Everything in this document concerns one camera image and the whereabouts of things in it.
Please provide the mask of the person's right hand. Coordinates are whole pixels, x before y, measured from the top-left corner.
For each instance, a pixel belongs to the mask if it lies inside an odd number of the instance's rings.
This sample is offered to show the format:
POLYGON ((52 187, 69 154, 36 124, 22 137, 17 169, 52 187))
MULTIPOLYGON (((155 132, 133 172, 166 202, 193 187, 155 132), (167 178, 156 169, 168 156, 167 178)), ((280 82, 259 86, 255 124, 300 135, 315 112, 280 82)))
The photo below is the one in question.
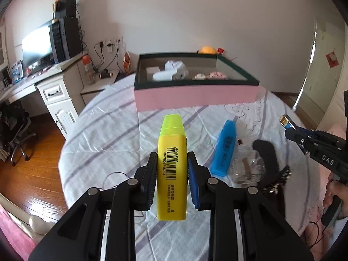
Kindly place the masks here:
POLYGON ((328 177, 328 183, 326 185, 325 197, 323 200, 323 207, 327 208, 333 203, 333 196, 336 195, 342 200, 341 212, 338 219, 344 219, 348 216, 348 187, 337 180, 333 179, 333 173, 331 172, 328 177))

